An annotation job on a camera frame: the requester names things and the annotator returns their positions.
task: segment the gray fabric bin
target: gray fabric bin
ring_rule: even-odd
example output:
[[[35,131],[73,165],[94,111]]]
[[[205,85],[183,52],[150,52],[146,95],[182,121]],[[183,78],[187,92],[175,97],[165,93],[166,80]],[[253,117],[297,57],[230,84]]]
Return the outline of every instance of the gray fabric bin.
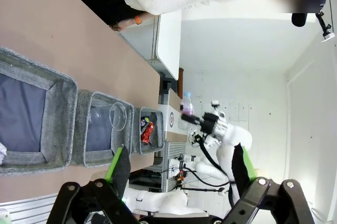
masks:
[[[150,145],[144,146],[141,143],[141,117],[147,116],[154,124],[154,129],[150,134]],[[158,110],[141,107],[135,108],[132,152],[147,155],[161,151],[164,146],[164,118],[163,113]]]
[[[126,124],[123,130],[111,131],[110,149],[87,151],[86,145],[88,139],[88,122],[91,107],[104,107],[120,102],[126,110]],[[122,144],[127,147],[129,153],[132,148],[132,131],[133,131],[134,108],[131,104],[116,99],[98,91],[80,90],[78,92],[75,135],[72,164],[85,167],[98,167],[111,163],[114,153]]]
[[[31,90],[42,90],[42,95],[39,95],[40,101],[35,104],[44,102],[42,104],[43,112],[40,113],[40,116],[42,115],[42,120],[40,118],[41,124],[37,125],[37,129],[38,127],[39,129],[36,130],[36,132],[39,131],[36,134],[37,144],[39,144],[38,148],[36,146],[34,148],[27,148],[28,150],[22,148],[20,145],[25,144],[25,138],[22,139],[22,136],[22,142],[17,144],[19,146],[18,149],[20,149],[19,151],[15,149],[15,144],[11,146],[8,144],[7,155],[0,165],[0,175],[35,174],[64,169],[70,163],[72,156],[78,91],[76,82],[67,75],[4,47],[0,47],[0,74],[3,76],[3,79],[5,76],[6,78],[10,78],[13,83],[19,83],[18,86],[20,88],[26,86]],[[17,91],[18,89],[12,90],[13,97],[15,97],[15,94],[17,94],[17,97],[25,94],[24,91],[22,93]],[[4,95],[6,93],[0,93],[0,100],[1,97],[4,98]],[[3,100],[0,103],[0,108],[9,102],[12,102],[12,106],[16,106],[12,100]],[[32,109],[34,103],[32,104],[33,106],[26,107],[26,109]],[[15,123],[15,118],[22,120],[22,118],[16,117],[17,115],[13,111],[10,111],[7,115],[12,116],[10,119],[13,123]],[[0,117],[2,125],[11,124],[4,110],[0,113]],[[12,125],[12,132],[14,133],[12,136],[11,134],[2,134],[3,142],[9,143],[9,141],[17,140],[13,129],[17,129],[18,132],[25,132],[26,130],[25,128],[17,127],[16,124]]]

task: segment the plastic water bottle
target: plastic water bottle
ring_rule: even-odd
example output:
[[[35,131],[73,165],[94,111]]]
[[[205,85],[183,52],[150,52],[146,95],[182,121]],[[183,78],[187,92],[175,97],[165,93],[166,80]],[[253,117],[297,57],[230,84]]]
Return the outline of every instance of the plastic water bottle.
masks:
[[[180,109],[182,114],[194,115],[194,107],[191,101],[191,93],[189,91],[184,93]]]

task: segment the brown table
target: brown table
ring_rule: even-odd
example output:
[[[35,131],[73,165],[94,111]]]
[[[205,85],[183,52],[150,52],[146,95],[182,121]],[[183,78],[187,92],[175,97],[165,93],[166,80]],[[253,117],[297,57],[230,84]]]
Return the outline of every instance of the brown table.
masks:
[[[0,44],[70,75],[80,89],[99,90],[136,107],[157,106],[158,73],[80,0],[0,0]],[[131,156],[132,170],[152,164],[153,154]],[[0,177],[0,202],[53,194],[66,181],[85,185],[106,169],[69,166]]]

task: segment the orange wristband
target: orange wristband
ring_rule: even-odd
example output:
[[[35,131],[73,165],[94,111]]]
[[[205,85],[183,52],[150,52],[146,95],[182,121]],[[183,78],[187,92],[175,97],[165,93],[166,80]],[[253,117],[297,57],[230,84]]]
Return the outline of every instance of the orange wristband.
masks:
[[[141,24],[143,22],[138,15],[135,16],[135,21],[136,21],[137,25],[139,25],[139,24]]]

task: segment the ceiling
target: ceiling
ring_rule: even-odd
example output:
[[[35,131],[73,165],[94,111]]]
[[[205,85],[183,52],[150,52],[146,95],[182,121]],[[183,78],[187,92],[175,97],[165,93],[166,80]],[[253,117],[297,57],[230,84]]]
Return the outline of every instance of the ceiling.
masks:
[[[188,70],[286,72],[320,31],[278,19],[183,21],[180,67]]]

